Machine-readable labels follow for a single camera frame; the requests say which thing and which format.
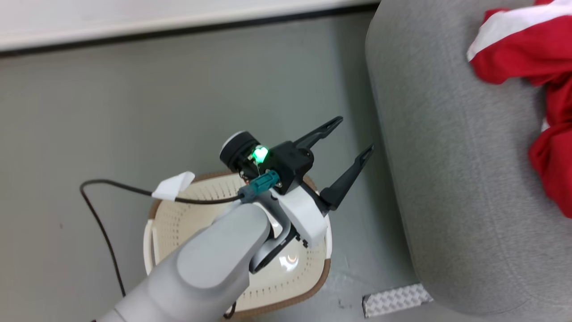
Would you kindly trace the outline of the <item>cream laundry basket brown rim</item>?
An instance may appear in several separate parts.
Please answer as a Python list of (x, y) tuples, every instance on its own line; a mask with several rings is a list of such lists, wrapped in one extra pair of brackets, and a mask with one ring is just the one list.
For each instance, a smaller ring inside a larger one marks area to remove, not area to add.
[[(189, 199), (224, 199), (245, 185), (237, 174), (214, 173), (197, 177), (183, 192)], [(143, 237), (145, 271), (151, 273), (182, 242), (208, 228), (227, 204), (195, 205), (157, 200), (151, 207)], [(319, 246), (304, 247), (293, 240), (262, 271), (249, 276), (249, 287), (236, 302), (231, 319), (283, 309), (314, 296), (325, 284), (331, 267), (332, 232), (327, 228)]]

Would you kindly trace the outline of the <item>white tape tag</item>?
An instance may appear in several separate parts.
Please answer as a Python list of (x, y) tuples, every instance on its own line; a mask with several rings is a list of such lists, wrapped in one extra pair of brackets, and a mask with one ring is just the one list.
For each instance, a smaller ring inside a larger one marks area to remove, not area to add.
[(184, 192), (195, 180), (196, 175), (190, 171), (180, 173), (159, 183), (151, 197), (160, 200), (175, 201), (180, 192)]

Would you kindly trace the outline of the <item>patterned silver floor strip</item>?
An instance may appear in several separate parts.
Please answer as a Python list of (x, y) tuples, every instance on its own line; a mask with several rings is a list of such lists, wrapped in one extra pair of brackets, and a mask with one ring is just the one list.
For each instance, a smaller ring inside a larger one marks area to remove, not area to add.
[(413, 309), (432, 302), (433, 298), (420, 283), (372, 293), (362, 298), (364, 318)]

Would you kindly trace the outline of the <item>light grey fabric sofa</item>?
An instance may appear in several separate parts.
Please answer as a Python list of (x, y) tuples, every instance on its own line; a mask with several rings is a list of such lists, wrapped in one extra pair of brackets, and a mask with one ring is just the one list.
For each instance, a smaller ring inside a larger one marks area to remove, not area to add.
[(488, 9), (533, 0), (382, 0), (366, 62), (417, 277), (499, 322), (572, 322), (572, 219), (529, 159), (543, 94), (486, 84), (466, 52)]

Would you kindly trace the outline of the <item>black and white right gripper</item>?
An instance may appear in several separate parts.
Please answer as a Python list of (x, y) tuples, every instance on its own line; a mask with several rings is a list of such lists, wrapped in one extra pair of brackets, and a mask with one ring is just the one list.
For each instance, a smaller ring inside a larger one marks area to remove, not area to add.
[(278, 173), (280, 182), (263, 194), (278, 204), (278, 209), (294, 226), (296, 236), (307, 247), (322, 243), (328, 228), (325, 216), (329, 210), (337, 210), (374, 152), (374, 144), (364, 149), (349, 169), (331, 186), (321, 190), (320, 195), (304, 182), (304, 175), (313, 166), (310, 149), (329, 136), (343, 120), (342, 116), (337, 116), (294, 142), (286, 141), (272, 148), (258, 145), (249, 157), (252, 162), (245, 163), (241, 171), (241, 176), (249, 183), (269, 171)]

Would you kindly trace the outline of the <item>red and white clothing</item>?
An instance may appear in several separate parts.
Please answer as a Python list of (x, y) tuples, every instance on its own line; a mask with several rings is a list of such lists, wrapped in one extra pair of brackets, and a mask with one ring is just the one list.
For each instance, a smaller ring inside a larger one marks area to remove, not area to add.
[(545, 87), (546, 115), (529, 160), (546, 195), (572, 219), (572, 0), (486, 11), (467, 60), (482, 81)]

